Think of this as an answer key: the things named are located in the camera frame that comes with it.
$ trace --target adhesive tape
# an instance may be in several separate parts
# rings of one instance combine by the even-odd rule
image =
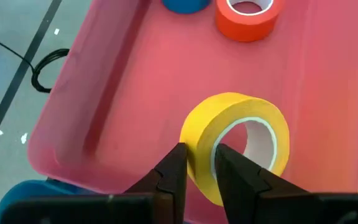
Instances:
[[[241,123],[247,128],[244,156],[276,175],[282,174],[288,161],[288,126],[276,106],[239,93],[207,98],[187,116],[180,142],[186,143],[190,150],[190,178],[216,205],[223,205],[214,166],[216,146],[230,129]]]
[[[233,5],[253,2],[262,9],[256,13],[243,13]],[[228,38],[243,42],[260,40],[273,30],[284,0],[216,0],[216,25]]]

